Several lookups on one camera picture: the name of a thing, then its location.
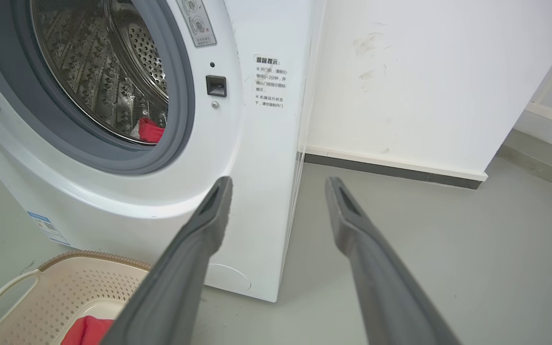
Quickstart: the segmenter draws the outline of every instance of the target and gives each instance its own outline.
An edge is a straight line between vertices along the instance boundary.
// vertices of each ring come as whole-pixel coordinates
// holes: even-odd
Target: black baseboard
[[[461,177],[446,176],[440,174],[432,174],[431,172],[422,172],[401,168],[393,168],[390,166],[376,165],[370,163],[362,163],[359,161],[335,159],[333,157],[325,157],[318,155],[309,155],[306,153],[304,157],[305,163],[320,164],[335,166],[336,168],[344,168],[349,170],[364,171],[366,173],[401,177],[403,179],[425,181],[427,183],[436,183],[443,185],[459,186],[461,188],[478,189],[481,181],[462,179]]]

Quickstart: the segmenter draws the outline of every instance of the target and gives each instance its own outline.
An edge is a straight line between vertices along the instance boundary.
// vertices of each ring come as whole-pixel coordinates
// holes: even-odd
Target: gray sticker
[[[217,43],[214,37],[208,13],[202,0],[176,0],[185,18],[186,27],[193,37],[195,46],[213,46]]]

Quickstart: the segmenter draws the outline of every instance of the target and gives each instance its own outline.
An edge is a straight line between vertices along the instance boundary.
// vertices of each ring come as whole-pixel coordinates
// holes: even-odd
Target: washing machine
[[[51,240],[153,263],[229,175],[205,283],[276,301],[323,10],[0,0],[0,179]]]

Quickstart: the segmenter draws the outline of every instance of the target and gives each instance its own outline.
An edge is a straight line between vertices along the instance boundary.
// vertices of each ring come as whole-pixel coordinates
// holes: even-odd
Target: laundry basket
[[[60,344],[84,316],[116,319],[151,269],[117,255],[75,251],[59,255],[0,288],[35,280],[0,319],[0,344]]]

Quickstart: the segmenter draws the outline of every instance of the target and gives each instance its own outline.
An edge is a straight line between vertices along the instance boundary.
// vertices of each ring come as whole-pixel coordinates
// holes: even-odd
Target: gray floor
[[[306,164],[277,303],[205,288],[193,344],[364,344],[323,184],[340,176],[465,345],[552,344],[552,185],[495,160],[479,190]],[[0,182],[0,286],[67,251]]]

